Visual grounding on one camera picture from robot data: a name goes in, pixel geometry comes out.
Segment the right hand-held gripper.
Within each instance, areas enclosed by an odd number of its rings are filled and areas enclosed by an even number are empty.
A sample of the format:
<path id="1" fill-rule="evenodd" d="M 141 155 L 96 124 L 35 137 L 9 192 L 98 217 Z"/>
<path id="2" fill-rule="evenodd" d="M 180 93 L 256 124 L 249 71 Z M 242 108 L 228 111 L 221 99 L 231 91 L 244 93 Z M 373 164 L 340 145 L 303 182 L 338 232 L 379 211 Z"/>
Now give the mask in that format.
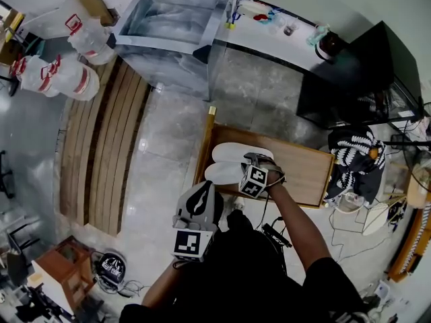
<path id="1" fill-rule="evenodd" d="M 250 152 L 243 155 L 239 193 L 249 198 L 259 198 L 267 186 L 269 167 L 272 165 L 273 159 L 266 155 Z"/>

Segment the white slipper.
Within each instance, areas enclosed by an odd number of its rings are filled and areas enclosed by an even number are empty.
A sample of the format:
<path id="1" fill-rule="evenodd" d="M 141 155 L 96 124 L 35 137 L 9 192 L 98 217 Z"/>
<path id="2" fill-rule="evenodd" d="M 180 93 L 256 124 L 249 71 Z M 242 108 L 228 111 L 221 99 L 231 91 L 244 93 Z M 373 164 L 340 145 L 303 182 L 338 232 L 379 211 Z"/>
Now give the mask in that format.
<path id="1" fill-rule="evenodd" d="M 216 162 L 205 170 L 205 179 L 215 185 L 238 184 L 243 177 L 241 163 Z"/>
<path id="2" fill-rule="evenodd" d="M 211 155 L 214 162 L 225 161 L 242 163 L 243 155 L 248 152 L 260 153 L 274 159 L 272 152 L 268 149 L 234 142 L 220 143 L 216 145 Z"/>

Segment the person's right forearm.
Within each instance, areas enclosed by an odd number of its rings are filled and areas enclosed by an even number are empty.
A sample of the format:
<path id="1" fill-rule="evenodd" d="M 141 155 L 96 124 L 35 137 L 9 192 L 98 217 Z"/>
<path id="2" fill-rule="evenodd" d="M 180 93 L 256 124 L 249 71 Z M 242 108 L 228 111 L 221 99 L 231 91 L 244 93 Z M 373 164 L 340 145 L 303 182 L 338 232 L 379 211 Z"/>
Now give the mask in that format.
<path id="1" fill-rule="evenodd" d="M 268 193 L 277 205 L 304 271 L 307 272 L 317 260 L 330 258 L 331 254 L 321 232 L 286 188 L 281 184 L 274 184 L 268 189 Z"/>

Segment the person's right hand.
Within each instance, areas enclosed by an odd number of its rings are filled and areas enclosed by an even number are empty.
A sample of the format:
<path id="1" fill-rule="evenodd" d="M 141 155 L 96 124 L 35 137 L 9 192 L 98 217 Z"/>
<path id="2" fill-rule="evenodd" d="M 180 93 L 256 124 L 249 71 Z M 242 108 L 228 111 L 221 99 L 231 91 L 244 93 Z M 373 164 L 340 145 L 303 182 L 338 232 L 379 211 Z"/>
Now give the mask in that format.
<path id="1" fill-rule="evenodd" d="M 268 163 L 263 164 L 263 167 L 267 170 L 267 188 L 285 181 L 285 173 L 278 165 Z"/>

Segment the clear plastic water bottle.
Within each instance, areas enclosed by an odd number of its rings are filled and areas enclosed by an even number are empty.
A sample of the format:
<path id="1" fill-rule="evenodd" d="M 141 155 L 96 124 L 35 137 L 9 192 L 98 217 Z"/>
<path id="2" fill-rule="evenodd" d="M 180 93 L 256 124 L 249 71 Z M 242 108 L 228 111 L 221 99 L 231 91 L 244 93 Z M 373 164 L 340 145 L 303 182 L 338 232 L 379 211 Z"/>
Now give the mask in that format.
<path id="1" fill-rule="evenodd" d="M 361 207 L 364 204 L 364 197 L 354 193 L 354 192 L 347 192 L 344 194 L 345 200 L 356 207 Z"/>

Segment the wooden slat platform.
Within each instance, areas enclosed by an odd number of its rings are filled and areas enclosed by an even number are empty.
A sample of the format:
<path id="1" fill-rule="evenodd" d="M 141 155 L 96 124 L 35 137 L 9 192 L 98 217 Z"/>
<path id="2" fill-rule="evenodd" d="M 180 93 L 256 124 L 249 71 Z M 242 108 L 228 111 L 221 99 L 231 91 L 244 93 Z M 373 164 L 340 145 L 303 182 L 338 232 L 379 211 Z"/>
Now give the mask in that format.
<path id="1" fill-rule="evenodd" d="M 121 58 L 95 66 L 98 93 L 73 101 L 60 161 L 59 208 L 78 223 L 117 236 L 127 178 L 150 85 Z"/>

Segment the white low ledge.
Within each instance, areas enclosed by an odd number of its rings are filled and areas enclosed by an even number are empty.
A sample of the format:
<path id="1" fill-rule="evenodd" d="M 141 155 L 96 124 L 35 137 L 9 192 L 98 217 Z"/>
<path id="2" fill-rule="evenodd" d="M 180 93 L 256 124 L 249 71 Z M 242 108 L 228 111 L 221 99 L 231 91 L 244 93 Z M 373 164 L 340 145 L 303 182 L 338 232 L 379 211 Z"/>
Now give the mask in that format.
<path id="1" fill-rule="evenodd" d="M 245 15 L 238 15 L 236 8 L 239 1 L 234 6 L 234 13 L 232 15 L 234 18 L 233 24 L 236 25 L 235 29 L 228 30 L 224 26 L 224 33 L 220 36 L 220 39 L 227 42 L 228 46 L 244 52 L 252 52 L 261 57 L 268 56 L 271 59 L 275 58 L 283 63 L 307 71 L 312 71 L 319 64 L 326 63 L 316 56 L 314 47 L 306 43 L 306 39 L 314 31 L 315 25 L 313 23 L 285 9 L 253 0 L 270 6 L 273 15 L 282 13 L 286 19 L 286 24 L 295 18 L 299 19 L 298 24 L 300 27 L 291 36 L 286 36 L 284 30 L 280 30 L 277 34 L 273 35 L 268 30 L 270 22 L 264 24 L 252 20 Z"/>

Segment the clear plastic storage bin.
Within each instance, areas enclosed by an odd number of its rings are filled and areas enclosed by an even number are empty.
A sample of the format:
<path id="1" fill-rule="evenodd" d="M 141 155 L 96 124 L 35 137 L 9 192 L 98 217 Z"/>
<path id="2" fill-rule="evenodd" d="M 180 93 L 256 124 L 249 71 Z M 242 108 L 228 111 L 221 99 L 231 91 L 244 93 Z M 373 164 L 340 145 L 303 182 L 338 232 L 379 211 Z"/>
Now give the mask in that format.
<path id="1" fill-rule="evenodd" d="M 211 100 L 233 0 L 132 0 L 109 45 L 150 85 Z"/>

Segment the black glass-door cabinet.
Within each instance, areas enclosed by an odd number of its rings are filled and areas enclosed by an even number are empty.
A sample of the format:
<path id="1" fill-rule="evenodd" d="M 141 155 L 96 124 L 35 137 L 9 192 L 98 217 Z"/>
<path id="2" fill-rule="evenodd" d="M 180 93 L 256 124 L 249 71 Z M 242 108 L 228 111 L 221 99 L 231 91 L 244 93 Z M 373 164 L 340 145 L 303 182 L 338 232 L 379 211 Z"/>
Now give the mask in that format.
<path id="1" fill-rule="evenodd" d="M 419 120 L 424 102 L 416 59 L 379 22 L 304 74 L 296 114 L 327 130 Z"/>

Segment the brown wooden stool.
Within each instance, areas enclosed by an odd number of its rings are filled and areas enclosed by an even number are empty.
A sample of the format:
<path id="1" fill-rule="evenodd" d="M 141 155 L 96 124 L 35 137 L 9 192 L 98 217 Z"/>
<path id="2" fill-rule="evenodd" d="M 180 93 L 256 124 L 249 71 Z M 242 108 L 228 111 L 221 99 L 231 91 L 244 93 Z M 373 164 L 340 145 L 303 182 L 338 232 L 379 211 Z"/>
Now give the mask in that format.
<path id="1" fill-rule="evenodd" d="M 69 305 L 76 312 L 95 284 L 90 251 L 70 236 L 35 261 L 60 282 Z"/>

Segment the white container with red print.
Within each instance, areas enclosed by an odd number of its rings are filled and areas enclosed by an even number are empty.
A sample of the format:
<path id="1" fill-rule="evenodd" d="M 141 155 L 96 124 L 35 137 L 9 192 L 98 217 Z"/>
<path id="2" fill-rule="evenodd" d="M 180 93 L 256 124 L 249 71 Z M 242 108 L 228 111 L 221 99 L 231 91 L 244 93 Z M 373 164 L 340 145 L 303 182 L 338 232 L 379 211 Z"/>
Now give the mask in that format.
<path id="1" fill-rule="evenodd" d="M 267 24 L 273 19 L 272 8 L 263 3 L 253 0 L 240 0 L 236 13 L 238 15 L 245 15 L 252 20 Z"/>

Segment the round wooden side table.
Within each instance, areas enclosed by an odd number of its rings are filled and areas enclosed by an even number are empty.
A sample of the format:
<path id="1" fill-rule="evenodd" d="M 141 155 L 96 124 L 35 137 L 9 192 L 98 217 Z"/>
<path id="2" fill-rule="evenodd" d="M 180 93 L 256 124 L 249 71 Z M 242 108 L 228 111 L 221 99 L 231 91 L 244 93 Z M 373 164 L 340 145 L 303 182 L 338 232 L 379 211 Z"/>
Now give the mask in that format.
<path id="1" fill-rule="evenodd" d="M 423 209 L 428 200 L 430 185 L 431 172 L 416 164 L 411 171 L 407 187 L 407 204 L 417 209 Z"/>

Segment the white panel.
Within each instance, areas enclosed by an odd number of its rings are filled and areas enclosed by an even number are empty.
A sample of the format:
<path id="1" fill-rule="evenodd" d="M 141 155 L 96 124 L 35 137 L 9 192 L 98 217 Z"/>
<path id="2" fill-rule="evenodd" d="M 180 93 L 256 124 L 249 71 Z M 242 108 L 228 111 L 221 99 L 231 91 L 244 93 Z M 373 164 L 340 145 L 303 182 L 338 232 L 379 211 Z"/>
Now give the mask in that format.
<path id="1" fill-rule="evenodd" d="M 33 271 L 27 277 L 27 286 L 36 289 L 41 286 L 42 292 L 68 314 L 74 315 L 60 282 L 50 276 L 35 260 L 31 262 Z"/>

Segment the small cardboard box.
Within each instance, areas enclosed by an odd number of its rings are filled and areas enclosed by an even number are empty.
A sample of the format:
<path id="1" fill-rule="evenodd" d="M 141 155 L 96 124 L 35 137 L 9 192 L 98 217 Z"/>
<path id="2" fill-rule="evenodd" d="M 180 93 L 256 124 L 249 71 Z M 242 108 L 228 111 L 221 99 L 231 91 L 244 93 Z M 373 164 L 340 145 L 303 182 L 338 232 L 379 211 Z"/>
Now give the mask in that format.
<path id="1" fill-rule="evenodd" d="M 99 17 L 103 26 L 112 26 L 115 22 L 114 16 L 107 8 L 103 0 L 79 0 L 91 17 Z"/>

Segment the cardboard box with yellow tape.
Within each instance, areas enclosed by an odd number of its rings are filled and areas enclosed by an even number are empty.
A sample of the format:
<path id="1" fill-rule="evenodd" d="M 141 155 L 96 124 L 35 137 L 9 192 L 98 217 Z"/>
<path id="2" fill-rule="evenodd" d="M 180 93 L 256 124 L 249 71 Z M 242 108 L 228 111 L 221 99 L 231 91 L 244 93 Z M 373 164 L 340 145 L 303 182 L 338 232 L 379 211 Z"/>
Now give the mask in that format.
<path id="1" fill-rule="evenodd" d="M 0 64 L 11 65 L 22 51 L 20 41 L 15 38 L 24 14 L 0 4 Z"/>

